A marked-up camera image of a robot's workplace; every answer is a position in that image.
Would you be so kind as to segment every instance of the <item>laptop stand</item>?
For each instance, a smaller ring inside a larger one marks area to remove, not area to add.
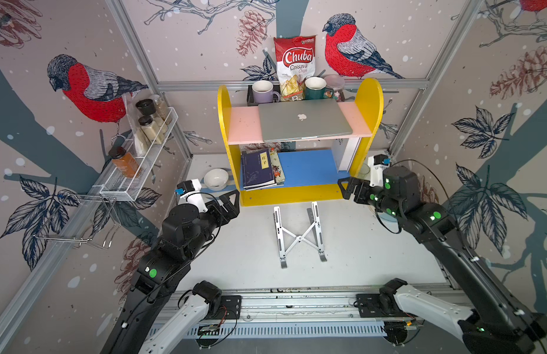
[[[301,241],[317,249],[319,251],[320,260],[322,262],[326,262],[326,257],[324,255],[323,233],[320,229],[319,207],[316,202],[312,202],[311,206],[312,208],[307,209],[311,226],[309,226],[309,228],[305,231],[303,235],[295,235],[293,232],[284,228],[281,225],[281,211],[279,207],[273,208],[273,221],[275,222],[275,230],[277,233],[277,248],[279,250],[279,260],[281,262],[281,268],[287,268],[287,261],[286,261],[287,253],[291,251],[291,249],[293,248],[293,246],[295,246],[295,244],[298,244]],[[313,234],[315,235],[316,244],[312,243],[311,241],[305,238],[305,236],[311,230]],[[283,242],[283,231],[285,231],[286,233],[290,234],[293,238],[295,238],[293,243],[287,249],[285,249],[285,245]]]

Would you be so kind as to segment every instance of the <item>silver laptop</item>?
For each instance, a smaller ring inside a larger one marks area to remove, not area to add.
[[[262,103],[258,109],[267,143],[352,134],[346,117],[332,99]]]

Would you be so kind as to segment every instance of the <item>red and white chip bag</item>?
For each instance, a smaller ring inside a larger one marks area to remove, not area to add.
[[[305,80],[315,74],[315,37],[274,38],[281,101],[305,98]]]

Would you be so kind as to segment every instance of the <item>bird illustration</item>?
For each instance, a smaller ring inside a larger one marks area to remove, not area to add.
[[[369,73],[385,73],[398,79],[403,78],[382,59],[376,46],[362,36],[352,15],[334,15],[324,25],[323,32],[327,32],[324,51],[326,62],[340,76],[356,76],[360,79]]]
[[[515,23],[517,21],[519,15],[523,13],[523,11],[530,11],[535,12],[535,18],[537,19],[535,22],[532,23],[532,25],[545,22],[543,19],[539,19],[539,11],[547,8],[547,0],[504,0],[502,2],[498,2],[497,4],[493,4],[490,6],[490,8],[494,9],[498,6],[501,6],[503,4],[507,4],[509,2],[518,3],[521,7],[521,10],[519,10],[519,13],[515,18],[510,22],[510,24]]]
[[[122,95],[129,92],[134,97],[138,91],[148,88],[112,71],[88,67],[67,54],[58,55],[49,62],[47,75],[53,90],[62,89],[86,117],[97,122],[118,123],[126,114]]]

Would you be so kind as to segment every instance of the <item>pink shelf board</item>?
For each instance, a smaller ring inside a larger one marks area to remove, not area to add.
[[[371,137],[372,132],[368,128],[362,113],[354,102],[339,102],[339,107],[352,128],[352,134],[338,135],[335,137],[321,137],[314,139],[299,140],[326,140],[346,138]],[[259,144],[263,143],[262,127],[257,106],[254,107],[232,107],[230,116],[230,132],[228,134],[229,145]]]

